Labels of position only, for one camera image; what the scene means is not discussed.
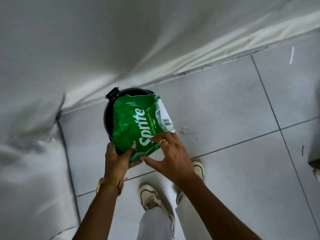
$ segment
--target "right hand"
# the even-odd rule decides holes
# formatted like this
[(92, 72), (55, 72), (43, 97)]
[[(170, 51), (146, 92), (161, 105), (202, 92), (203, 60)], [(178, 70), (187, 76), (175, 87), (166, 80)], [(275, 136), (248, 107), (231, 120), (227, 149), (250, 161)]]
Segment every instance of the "right hand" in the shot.
[(150, 138), (156, 142), (164, 153), (162, 161), (156, 161), (150, 157), (142, 156), (146, 165), (163, 174), (170, 181), (181, 187), (183, 184), (197, 176), (193, 164), (179, 137), (175, 133), (162, 132)]

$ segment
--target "sprite packaging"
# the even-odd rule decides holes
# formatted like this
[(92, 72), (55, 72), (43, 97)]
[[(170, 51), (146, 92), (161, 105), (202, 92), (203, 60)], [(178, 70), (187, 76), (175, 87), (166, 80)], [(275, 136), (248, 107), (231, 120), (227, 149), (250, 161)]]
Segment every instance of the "sprite packaging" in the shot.
[(113, 145), (119, 155), (136, 146), (130, 164), (160, 148), (149, 140), (160, 132), (175, 129), (159, 95), (124, 95), (114, 102)]

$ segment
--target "left hand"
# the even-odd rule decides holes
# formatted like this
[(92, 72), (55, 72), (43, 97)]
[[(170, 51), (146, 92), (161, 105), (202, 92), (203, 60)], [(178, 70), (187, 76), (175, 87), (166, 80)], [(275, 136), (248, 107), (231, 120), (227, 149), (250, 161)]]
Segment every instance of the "left hand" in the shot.
[(142, 163), (142, 161), (137, 161), (129, 166), (131, 154), (135, 149), (136, 147), (133, 145), (124, 154), (119, 156), (113, 148), (112, 142), (109, 142), (106, 147), (104, 178), (116, 178), (124, 181), (127, 170)]

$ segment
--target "pant leg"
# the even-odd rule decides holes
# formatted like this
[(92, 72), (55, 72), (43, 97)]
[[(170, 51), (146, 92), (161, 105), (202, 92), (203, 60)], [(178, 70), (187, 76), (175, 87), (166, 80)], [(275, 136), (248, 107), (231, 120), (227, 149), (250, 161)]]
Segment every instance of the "pant leg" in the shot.
[(147, 210), (139, 225), (137, 240), (172, 240), (172, 222), (160, 207)]
[(199, 214), (185, 195), (176, 208), (176, 213), (186, 240), (212, 240)]

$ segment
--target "ring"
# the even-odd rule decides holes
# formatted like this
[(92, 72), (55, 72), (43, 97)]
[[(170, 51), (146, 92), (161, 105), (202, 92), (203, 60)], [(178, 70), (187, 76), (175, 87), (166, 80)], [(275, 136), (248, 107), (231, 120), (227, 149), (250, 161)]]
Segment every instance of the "ring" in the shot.
[(159, 146), (161, 145), (161, 142), (165, 141), (166, 143), (168, 143), (165, 139), (161, 139), (161, 141), (159, 141)]

